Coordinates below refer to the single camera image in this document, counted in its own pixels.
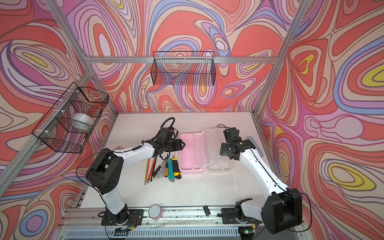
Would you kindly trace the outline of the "pink plastic tool box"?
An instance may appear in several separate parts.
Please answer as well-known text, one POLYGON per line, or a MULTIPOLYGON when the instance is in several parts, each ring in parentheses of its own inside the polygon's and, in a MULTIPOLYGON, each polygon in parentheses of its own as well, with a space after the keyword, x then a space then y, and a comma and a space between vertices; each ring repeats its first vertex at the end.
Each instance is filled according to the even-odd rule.
POLYGON ((232 169, 232 162, 220 155, 221 144, 225 139, 219 128, 184 133, 180 139, 186 144, 178 158, 181 173, 200 174, 205 170, 220 173, 232 169))

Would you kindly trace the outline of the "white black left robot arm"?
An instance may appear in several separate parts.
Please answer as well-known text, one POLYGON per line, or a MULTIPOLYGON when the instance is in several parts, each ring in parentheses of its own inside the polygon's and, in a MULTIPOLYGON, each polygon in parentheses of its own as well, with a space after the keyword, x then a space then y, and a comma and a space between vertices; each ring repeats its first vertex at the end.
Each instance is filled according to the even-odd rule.
POLYGON ((128 216, 128 207, 117 189, 123 167, 163 153, 183 150, 186 144, 177 138, 177 133, 172 127, 163 128, 155 137, 136 147, 120 151, 101 150, 88 169, 86 179, 99 192, 107 213, 114 217, 128 216))

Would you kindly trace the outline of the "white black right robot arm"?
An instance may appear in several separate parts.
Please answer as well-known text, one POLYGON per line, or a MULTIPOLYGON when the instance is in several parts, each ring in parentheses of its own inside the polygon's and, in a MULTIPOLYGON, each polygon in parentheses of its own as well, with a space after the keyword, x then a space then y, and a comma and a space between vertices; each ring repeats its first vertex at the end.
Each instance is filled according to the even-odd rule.
POLYGON ((225 142, 220 155, 243 164, 261 186, 265 202, 257 204, 252 198, 237 201, 235 215, 240 221, 255 219, 264 223, 271 234, 276 234, 303 222, 302 194, 290 189, 262 160, 256 145, 243 140, 237 128, 226 127, 223 131, 225 142))

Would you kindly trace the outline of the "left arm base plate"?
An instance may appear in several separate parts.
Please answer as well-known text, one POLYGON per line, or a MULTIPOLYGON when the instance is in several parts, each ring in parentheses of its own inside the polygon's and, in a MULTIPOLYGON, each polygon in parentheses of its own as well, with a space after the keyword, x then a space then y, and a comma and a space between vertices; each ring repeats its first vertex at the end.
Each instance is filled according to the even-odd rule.
POLYGON ((109 210, 105 210, 102 216, 102 226, 132 226, 136 227, 142 224, 144 216, 143 209, 122 210, 117 215, 113 215, 109 210))

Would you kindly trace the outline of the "red handled hex key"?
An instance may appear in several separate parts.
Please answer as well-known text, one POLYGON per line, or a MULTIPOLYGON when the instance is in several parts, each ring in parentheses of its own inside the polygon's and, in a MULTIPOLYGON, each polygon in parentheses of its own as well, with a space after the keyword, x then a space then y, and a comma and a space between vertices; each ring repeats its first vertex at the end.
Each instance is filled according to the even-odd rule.
POLYGON ((153 162, 152 162, 152 166, 151 166, 151 170, 150 170, 149 177, 147 180, 147 184, 152 180, 152 174, 153 174, 153 171, 154 171, 155 166, 156 166, 156 161, 157 161, 157 157, 155 157, 153 162))

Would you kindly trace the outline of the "orange handled hex key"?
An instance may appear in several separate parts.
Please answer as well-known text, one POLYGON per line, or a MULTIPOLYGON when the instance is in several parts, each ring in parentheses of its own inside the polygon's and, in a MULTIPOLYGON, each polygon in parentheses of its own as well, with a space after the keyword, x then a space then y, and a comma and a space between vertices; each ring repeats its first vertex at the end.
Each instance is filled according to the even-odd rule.
POLYGON ((146 185, 147 182, 148 182, 148 175, 149 175, 149 167, 150 167, 150 158, 148 158, 147 160, 147 167, 146 167, 146 176, 145 176, 145 181, 144 181, 144 184, 146 185))

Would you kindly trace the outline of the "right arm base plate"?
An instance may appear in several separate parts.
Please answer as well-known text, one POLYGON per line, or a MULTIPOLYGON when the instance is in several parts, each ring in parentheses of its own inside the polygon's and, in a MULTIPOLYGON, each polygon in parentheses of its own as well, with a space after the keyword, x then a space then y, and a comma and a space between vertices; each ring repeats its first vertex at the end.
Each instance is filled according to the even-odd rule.
POLYGON ((252 224, 258 226, 262 223, 259 220, 239 215, 235 208, 222 208, 217 216, 222 218, 225 225, 252 224))

